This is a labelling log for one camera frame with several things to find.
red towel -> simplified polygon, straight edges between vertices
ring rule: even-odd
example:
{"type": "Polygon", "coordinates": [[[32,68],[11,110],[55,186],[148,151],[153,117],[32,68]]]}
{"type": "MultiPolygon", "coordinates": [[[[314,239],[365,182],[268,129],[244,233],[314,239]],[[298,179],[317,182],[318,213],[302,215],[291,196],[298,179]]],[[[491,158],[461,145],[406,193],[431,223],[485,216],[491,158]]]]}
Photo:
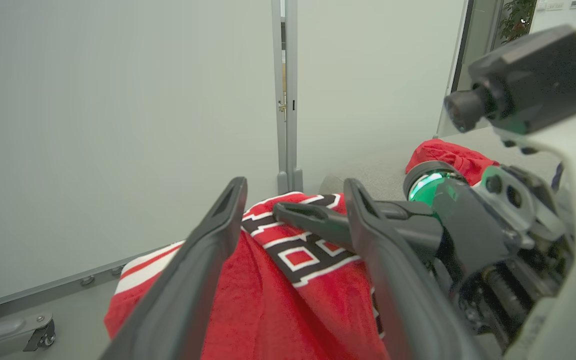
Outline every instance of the red towel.
{"type": "MultiPolygon", "coordinates": [[[[343,194],[288,193],[244,214],[237,248],[221,270],[202,360],[387,360],[364,263],[317,235],[278,222],[272,209],[279,201],[346,213],[343,194]]],[[[180,246],[183,242],[126,265],[104,318],[111,338],[180,246]]]]}
{"type": "Polygon", "coordinates": [[[468,180],[470,186],[482,180],[482,175],[487,167],[499,166],[499,162],[491,160],[475,150],[441,139],[432,139],[422,142],[414,150],[406,166],[406,174],[417,164],[432,160],[450,164],[468,180]]]}

white partition panel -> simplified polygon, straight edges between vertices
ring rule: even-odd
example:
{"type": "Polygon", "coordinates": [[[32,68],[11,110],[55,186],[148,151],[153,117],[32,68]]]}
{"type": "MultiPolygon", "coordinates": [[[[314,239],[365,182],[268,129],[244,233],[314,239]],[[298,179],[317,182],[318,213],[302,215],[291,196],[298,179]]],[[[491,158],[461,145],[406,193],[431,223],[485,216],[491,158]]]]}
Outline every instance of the white partition panel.
{"type": "Polygon", "coordinates": [[[0,301],[277,194],[267,0],[0,0],[0,301]]]}
{"type": "Polygon", "coordinates": [[[434,136],[464,0],[288,0],[286,27],[291,1],[298,3],[297,167],[306,193],[336,167],[378,151],[412,155],[434,136]]]}

